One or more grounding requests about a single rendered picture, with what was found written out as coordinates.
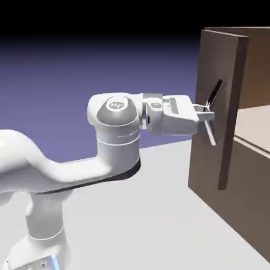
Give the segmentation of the brown cabinet door with handle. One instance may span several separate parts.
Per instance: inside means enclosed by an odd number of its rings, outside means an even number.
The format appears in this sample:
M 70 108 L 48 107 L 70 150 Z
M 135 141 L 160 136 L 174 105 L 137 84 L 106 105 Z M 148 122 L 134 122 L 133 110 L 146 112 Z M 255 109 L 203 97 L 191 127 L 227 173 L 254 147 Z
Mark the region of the brown cabinet door with handle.
M 227 186 L 247 47 L 246 36 L 211 30 L 201 32 L 195 104 L 206 104 L 219 79 L 223 80 L 223 86 L 211 107 L 215 118 L 210 123 L 217 144 L 211 145 L 204 122 L 199 122 L 192 142 L 199 139 L 203 145 L 215 148 L 219 190 Z

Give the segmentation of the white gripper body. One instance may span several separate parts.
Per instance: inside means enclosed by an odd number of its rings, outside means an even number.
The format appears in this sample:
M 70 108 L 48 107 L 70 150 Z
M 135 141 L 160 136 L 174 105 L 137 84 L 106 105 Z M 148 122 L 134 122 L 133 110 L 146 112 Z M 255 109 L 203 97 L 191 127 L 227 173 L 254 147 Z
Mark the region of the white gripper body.
M 163 133 L 187 136 L 197 133 L 199 118 L 187 95 L 163 96 Z

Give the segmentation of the brown wooden cabinet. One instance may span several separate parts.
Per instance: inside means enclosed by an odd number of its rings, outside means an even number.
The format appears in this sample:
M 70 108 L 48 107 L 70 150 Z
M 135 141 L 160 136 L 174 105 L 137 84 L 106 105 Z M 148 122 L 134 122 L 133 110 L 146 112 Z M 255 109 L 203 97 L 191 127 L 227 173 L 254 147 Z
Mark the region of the brown wooden cabinet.
M 206 27 L 248 37 L 234 140 L 270 150 L 270 27 Z

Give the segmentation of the curved metal door handle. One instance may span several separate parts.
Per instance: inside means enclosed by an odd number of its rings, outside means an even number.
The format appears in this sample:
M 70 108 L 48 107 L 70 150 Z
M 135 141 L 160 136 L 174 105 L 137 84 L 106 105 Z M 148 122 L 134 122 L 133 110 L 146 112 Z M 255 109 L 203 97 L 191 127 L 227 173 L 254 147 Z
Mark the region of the curved metal door handle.
M 223 80 L 219 79 L 216 86 L 214 87 L 213 91 L 211 92 L 208 100 L 206 101 L 204 111 L 207 110 L 208 112 L 211 112 L 211 107 L 213 106 L 215 99 L 217 97 L 218 91 L 221 89 L 222 86 L 223 86 Z M 204 121 L 204 124 L 205 124 L 205 128 L 206 128 L 210 143 L 212 146 L 215 146 L 217 143 L 215 140 L 215 136 L 213 133 L 213 129 L 212 129 L 210 120 Z

